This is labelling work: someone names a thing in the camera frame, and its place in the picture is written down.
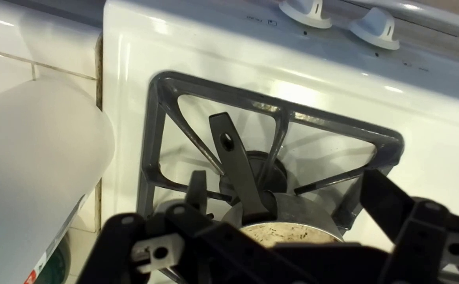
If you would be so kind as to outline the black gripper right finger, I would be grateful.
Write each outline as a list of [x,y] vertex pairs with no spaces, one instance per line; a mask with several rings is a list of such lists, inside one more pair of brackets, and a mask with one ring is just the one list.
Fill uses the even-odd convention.
[[459,217],[409,196],[379,171],[363,174],[360,203],[393,250],[322,247],[314,255],[322,284],[459,284]]

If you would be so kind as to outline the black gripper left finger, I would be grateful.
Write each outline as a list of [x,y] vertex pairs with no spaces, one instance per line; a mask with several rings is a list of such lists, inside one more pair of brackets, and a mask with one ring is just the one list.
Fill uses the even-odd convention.
[[314,284],[294,262],[209,218],[206,206],[207,174],[196,171],[185,203],[152,220],[113,217],[76,284],[149,284],[161,270],[172,270],[184,284]]

